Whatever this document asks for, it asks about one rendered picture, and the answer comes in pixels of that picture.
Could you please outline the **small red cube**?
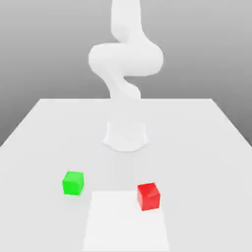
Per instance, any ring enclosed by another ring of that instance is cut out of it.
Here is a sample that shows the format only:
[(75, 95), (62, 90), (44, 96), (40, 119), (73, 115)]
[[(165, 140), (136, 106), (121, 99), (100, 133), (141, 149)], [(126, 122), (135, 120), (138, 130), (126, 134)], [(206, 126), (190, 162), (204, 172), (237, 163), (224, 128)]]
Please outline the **small red cube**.
[(137, 186), (137, 200), (142, 211), (158, 209), (160, 207), (160, 192), (156, 184), (139, 184)]

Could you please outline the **small green cube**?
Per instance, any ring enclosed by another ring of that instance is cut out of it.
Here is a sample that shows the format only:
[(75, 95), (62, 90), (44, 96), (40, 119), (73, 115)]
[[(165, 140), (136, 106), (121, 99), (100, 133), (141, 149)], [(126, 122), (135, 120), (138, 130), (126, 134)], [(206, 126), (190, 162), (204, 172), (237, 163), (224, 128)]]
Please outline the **small green cube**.
[(84, 188), (84, 173), (77, 171), (67, 171), (63, 178), (63, 192), (66, 195), (80, 196)]

